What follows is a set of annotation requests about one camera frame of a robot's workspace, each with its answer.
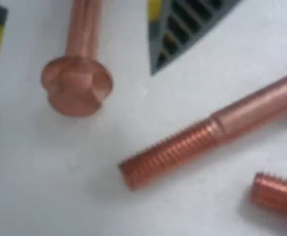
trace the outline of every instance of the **copper-plated bolt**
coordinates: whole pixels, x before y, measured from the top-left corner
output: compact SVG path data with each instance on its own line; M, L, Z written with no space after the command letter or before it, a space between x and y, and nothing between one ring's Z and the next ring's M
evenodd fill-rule
M113 87L108 70L94 60L100 3L73 0L66 55L52 60L42 72L42 85L51 105L64 115L92 115Z
M287 111L287 77L213 113L119 168L131 189L144 185L203 152L233 140Z
M251 189L251 201L287 213L287 180L257 173Z

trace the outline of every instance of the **screw thread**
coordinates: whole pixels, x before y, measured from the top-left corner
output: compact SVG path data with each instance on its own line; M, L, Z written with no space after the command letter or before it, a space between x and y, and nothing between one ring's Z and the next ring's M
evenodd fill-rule
M211 124L210 119L196 123L121 163L119 168L129 188L144 185L213 147L215 142L210 133Z
M251 190L251 201L287 213L287 180L257 173Z

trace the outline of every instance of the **metal fastener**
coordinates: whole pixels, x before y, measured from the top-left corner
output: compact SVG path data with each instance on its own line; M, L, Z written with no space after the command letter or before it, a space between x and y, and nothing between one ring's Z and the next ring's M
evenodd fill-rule
M257 173L251 189L251 201L257 205L287 213L287 180Z
M287 76L213 113L119 166L131 189L234 140L287 111Z
M66 55L42 72L51 105L67 116L94 114L113 87L109 71L94 60L100 4L101 0L73 0Z

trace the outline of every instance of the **copper stud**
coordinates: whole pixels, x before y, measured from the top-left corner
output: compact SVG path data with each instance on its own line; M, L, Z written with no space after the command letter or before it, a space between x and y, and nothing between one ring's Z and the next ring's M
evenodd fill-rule
M66 55L49 62L42 85L51 105L72 117L94 114L111 93L109 71L94 60L101 0L73 0Z
M135 189L209 149L252 131L285 111L287 76L131 157L119 168L129 188ZM138 169L143 169L144 175L135 177Z
M251 201L257 205L287 213L287 180L257 173L251 189Z

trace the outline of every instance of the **black plastic part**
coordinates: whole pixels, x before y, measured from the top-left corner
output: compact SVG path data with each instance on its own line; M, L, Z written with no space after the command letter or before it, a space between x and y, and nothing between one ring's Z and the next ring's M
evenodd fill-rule
M240 0L163 0L162 18L151 58L155 73L189 49L219 23Z

